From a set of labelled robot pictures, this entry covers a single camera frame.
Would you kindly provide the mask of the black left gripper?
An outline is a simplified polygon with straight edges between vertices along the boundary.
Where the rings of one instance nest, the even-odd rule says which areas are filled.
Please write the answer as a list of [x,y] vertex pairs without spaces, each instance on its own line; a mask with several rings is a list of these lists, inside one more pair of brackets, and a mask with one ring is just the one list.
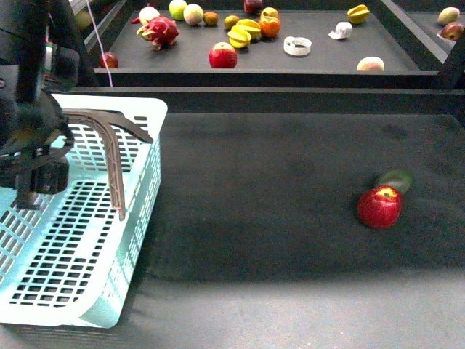
[[74,145],[69,124],[95,131],[104,146],[112,207],[119,220],[126,217],[124,182],[118,136],[113,127],[143,143],[150,134],[123,115],[110,111],[66,108],[42,92],[32,103],[1,99],[1,187],[16,192],[18,209],[37,210],[36,194],[54,195],[68,186],[70,165],[66,153]]

